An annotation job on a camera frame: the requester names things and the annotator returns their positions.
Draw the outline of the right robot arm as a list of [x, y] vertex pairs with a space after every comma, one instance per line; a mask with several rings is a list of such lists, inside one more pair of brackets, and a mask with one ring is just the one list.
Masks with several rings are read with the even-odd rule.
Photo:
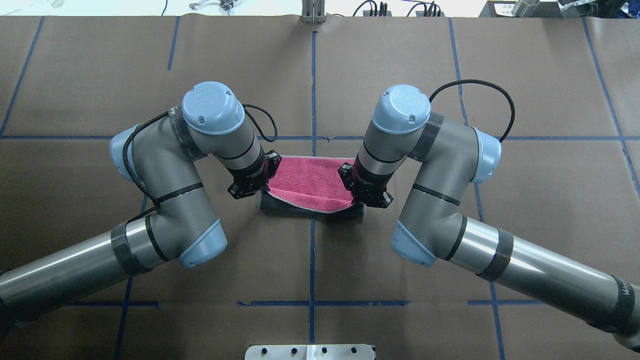
[[353, 204], [388, 208], [387, 185], [407, 159], [420, 163], [390, 239], [413, 264], [438, 259], [503, 285], [611, 334], [639, 351], [639, 287], [619, 276], [492, 227], [460, 210], [468, 188], [478, 193], [498, 168], [502, 139], [432, 110], [435, 96], [397, 84], [379, 96], [354, 162], [338, 174]]

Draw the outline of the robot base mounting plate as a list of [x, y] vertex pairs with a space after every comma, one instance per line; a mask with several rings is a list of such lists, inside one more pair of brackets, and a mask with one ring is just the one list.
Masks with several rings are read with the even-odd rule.
[[247, 348], [245, 360], [375, 360], [369, 344], [265, 344]]

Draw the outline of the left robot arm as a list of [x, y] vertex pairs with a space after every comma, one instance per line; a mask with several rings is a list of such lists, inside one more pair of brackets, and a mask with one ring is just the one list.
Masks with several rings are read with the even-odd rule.
[[269, 190], [281, 156], [266, 152], [249, 105], [206, 81], [179, 105], [114, 136], [109, 154], [151, 208], [112, 230], [1, 273], [1, 328], [43, 314], [178, 260], [193, 268], [220, 255], [227, 239], [195, 162], [212, 155], [230, 173], [234, 199]]

